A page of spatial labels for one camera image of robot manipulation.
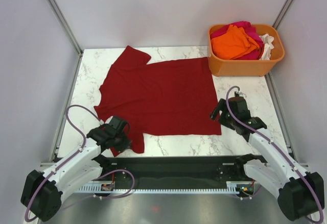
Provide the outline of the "dark red t shirt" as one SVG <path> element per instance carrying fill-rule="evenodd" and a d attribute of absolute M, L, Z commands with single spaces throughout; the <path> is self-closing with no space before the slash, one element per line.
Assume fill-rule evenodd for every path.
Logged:
<path fill-rule="evenodd" d="M 145 150 L 144 134 L 221 135 L 209 116 L 218 100 L 206 57 L 151 63 L 149 54 L 128 46 L 99 91 L 99 119 L 126 120 L 135 153 Z"/>

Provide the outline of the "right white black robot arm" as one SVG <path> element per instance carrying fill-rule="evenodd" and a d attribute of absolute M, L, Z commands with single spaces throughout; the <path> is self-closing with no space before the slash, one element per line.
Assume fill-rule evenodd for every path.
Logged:
<path fill-rule="evenodd" d="M 266 160 L 247 154 L 236 159 L 234 174 L 240 180 L 251 178 L 277 200 L 284 216 L 295 221 L 318 212 L 316 223 L 323 222 L 324 181 L 317 172 L 309 172 L 275 142 L 267 125 L 252 117 L 242 96 L 220 99 L 210 114 L 212 120 L 234 130 L 256 148 Z"/>

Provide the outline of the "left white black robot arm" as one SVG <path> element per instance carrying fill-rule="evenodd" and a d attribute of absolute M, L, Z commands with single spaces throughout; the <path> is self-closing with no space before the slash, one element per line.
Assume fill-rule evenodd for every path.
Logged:
<path fill-rule="evenodd" d="M 64 201 L 92 180 L 106 180 L 112 174 L 110 160 L 102 153 L 109 149 L 124 151 L 131 141 L 129 123 L 117 116 L 94 128 L 83 142 L 64 158 L 43 171 L 31 171 L 25 180 L 21 203 L 26 207 L 25 221 L 50 220 Z"/>

